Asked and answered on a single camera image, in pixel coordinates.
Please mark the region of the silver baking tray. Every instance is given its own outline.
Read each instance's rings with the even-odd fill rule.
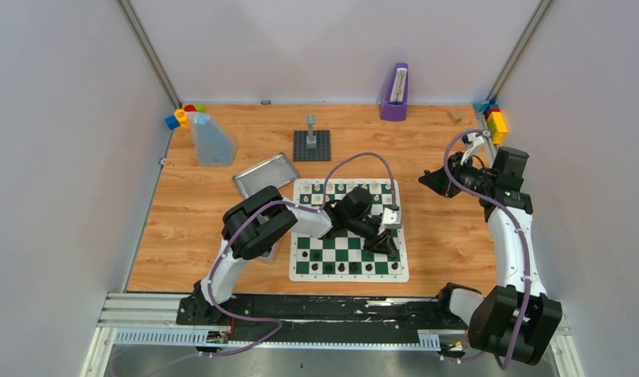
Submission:
[[[267,186],[281,188],[299,178],[298,171],[284,153],[249,167],[234,176],[236,188],[247,198]]]

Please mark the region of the small wooden block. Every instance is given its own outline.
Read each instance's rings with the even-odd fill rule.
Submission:
[[[451,119],[451,121],[456,124],[460,121],[463,120],[463,115],[461,115],[461,112],[458,111],[458,109],[452,108],[447,112],[447,115],[449,115],[449,119]]]

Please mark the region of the green and white checkered board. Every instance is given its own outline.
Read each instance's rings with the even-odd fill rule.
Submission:
[[[318,207],[322,204],[323,179],[297,179],[294,182],[294,202]],[[391,185],[388,179],[331,179],[327,201],[342,199],[356,186],[371,192],[372,214],[381,214],[391,207]],[[396,200],[400,205],[398,182],[394,181]],[[405,283],[410,279],[403,229],[393,230],[398,244],[398,257],[363,251],[363,238],[345,230],[333,240],[318,240],[305,234],[292,233],[290,279],[293,281],[363,281]]]

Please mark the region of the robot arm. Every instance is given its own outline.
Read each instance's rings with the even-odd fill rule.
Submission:
[[[529,195],[520,192],[528,154],[501,147],[492,168],[477,169],[472,166],[471,157],[484,144],[483,137],[470,135],[463,142],[467,152],[449,157],[449,171],[466,188],[503,204],[520,224],[520,230],[515,229],[503,209],[480,199],[495,245],[497,285],[483,297],[472,288],[449,283],[438,295],[440,308],[469,325],[470,347],[496,356],[506,354],[516,318],[524,315],[512,359],[537,364],[560,323],[562,306],[546,297],[546,289],[537,273],[531,244],[532,202]],[[444,169],[425,171],[419,182],[448,198],[461,192],[450,182]],[[524,273],[524,249],[517,232],[523,232],[528,243],[529,276]],[[531,281],[530,299],[527,307],[521,308],[525,280]]]
[[[365,239],[363,249],[366,251],[392,256],[398,253],[390,229],[400,227],[400,212],[386,208],[382,215],[370,216],[371,194],[359,187],[354,188],[343,199],[327,203],[323,210],[309,211],[299,206],[274,205],[245,226],[230,249],[225,250],[228,241],[249,217],[266,204],[277,200],[291,203],[275,187],[269,186],[225,213],[223,240],[214,263],[216,271],[212,277],[209,274],[199,283],[205,299],[210,297],[211,290],[217,304],[229,300],[234,284],[248,261],[270,251],[273,244],[286,232],[302,233],[318,239],[333,239],[344,229],[348,229]]]

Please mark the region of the wooden table surface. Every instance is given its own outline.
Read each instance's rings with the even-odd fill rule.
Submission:
[[[235,292],[436,295],[453,282],[487,294],[495,284],[495,256],[477,199],[465,193],[445,199],[417,182],[423,170],[442,167],[444,149],[457,133],[478,128],[471,107],[458,108],[463,120],[454,125],[443,106],[410,106],[406,121],[389,123],[379,119],[374,105],[207,105],[206,111],[238,145],[236,160],[231,167],[199,167],[190,131],[174,131],[128,291],[191,291],[218,253],[222,215],[243,199],[232,177],[278,152],[291,159],[294,130],[303,130],[305,115],[315,114],[315,129],[331,130],[333,160],[294,163],[301,178],[324,178],[337,163],[359,152],[383,155],[400,185],[410,279],[406,283],[291,281],[287,234],[276,262],[251,262]],[[356,159],[334,175],[385,177],[385,168],[373,157]],[[293,186],[280,191],[291,198]]]

